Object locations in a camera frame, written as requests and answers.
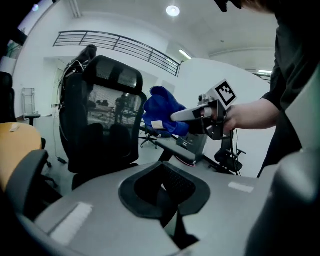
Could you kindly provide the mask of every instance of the chair headrest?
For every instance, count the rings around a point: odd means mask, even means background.
[[[138,70],[101,55],[88,64],[82,78],[88,84],[133,95],[139,95],[143,87],[143,78]]]
[[[10,89],[13,86],[12,75],[6,72],[0,72],[0,87],[1,89]]]

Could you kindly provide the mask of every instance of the metal railing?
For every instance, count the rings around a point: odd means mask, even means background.
[[[61,31],[53,44],[54,47],[88,45],[134,56],[176,77],[179,74],[180,64],[169,56],[142,42],[118,34],[86,30]]]

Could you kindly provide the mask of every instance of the floor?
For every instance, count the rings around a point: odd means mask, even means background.
[[[58,157],[68,162],[68,157],[64,151],[64,148],[60,139],[59,132],[59,116],[58,113],[50,117],[41,117],[34,120],[34,126],[40,132],[41,136],[46,139],[45,150],[49,154],[48,161],[52,164],[51,168],[44,167],[42,174],[53,178],[58,187],[56,190],[63,196],[72,191],[72,180],[74,173],[68,171],[68,164],[63,164],[58,161]],[[140,137],[145,137],[143,131],[140,131]],[[161,140],[173,140],[173,138],[162,138]],[[147,142],[143,145],[143,148],[139,146],[139,159],[136,161],[138,165],[144,165],[158,161],[163,149],[155,146],[151,142]],[[178,161],[174,157],[170,162]],[[210,164],[205,160],[199,162],[197,165],[204,165],[208,167]]]

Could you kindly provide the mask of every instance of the blue towel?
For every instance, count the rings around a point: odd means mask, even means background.
[[[186,136],[189,125],[185,122],[173,122],[173,113],[185,110],[186,107],[177,102],[175,97],[164,87],[155,86],[150,89],[151,98],[144,104],[145,114],[142,116],[146,125],[153,127],[153,121],[162,121],[163,131],[172,135]]]

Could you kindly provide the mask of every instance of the yellow table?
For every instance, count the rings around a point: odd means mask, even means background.
[[[19,129],[9,132],[13,124]],[[20,161],[31,151],[41,149],[41,135],[35,127],[25,123],[0,123],[0,186],[7,183]]]

